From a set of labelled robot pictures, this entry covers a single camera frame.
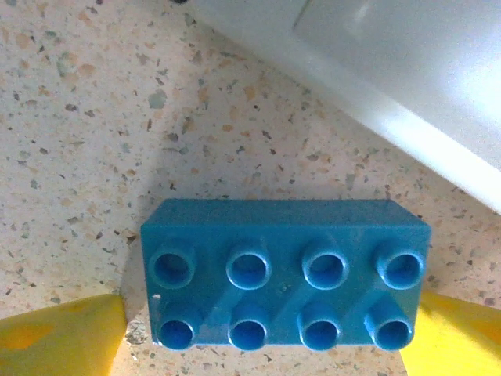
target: countertop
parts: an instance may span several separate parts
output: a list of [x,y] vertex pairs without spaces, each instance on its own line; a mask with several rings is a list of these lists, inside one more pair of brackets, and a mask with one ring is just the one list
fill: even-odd
[[0,318],[107,292],[112,375],[405,374],[398,353],[150,343],[139,227],[165,198],[391,198],[424,288],[501,309],[501,218],[176,5],[0,2]]

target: yellow plastic piece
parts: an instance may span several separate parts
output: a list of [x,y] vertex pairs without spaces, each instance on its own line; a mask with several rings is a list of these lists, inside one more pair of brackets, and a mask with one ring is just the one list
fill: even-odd
[[111,294],[0,320],[0,375],[106,376],[126,327]]
[[501,311],[424,292],[415,332],[408,376],[501,376]]

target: white plastic object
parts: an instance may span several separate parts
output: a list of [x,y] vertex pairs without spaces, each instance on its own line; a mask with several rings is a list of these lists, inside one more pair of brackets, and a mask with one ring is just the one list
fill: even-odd
[[500,1],[185,6],[501,213]]

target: speckled countertop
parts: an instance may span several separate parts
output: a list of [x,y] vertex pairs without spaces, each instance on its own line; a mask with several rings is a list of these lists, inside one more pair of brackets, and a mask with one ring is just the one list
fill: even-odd
[[113,375],[405,374],[138,335],[139,226],[168,197],[392,198],[433,226],[425,288],[501,308],[497,214],[167,1],[0,0],[0,64],[0,317],[121,291]]

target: blue duplo brick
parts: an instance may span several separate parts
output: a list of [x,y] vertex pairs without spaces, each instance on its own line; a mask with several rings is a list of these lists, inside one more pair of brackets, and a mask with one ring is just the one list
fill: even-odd
[[431,230],[393,201],[166,200],[141,234],[153,341],[169,349],[413,337]]

